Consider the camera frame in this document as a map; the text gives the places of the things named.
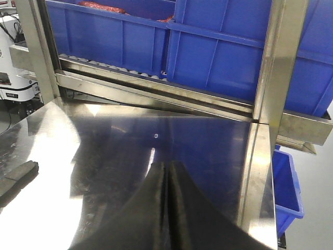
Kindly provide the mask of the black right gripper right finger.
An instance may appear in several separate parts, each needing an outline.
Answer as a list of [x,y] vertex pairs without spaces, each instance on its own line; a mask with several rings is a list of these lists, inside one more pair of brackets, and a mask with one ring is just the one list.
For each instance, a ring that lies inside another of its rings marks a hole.
[[168,219],[172,249],[269,249],[225,217],[179,161],[168,170]]

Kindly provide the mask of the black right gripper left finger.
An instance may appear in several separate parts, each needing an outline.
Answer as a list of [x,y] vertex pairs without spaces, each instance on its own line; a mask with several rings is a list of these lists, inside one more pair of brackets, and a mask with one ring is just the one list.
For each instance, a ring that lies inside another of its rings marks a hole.
[[163,249],[165,182],[165,165],[151,164],[121,211],[70,249]]

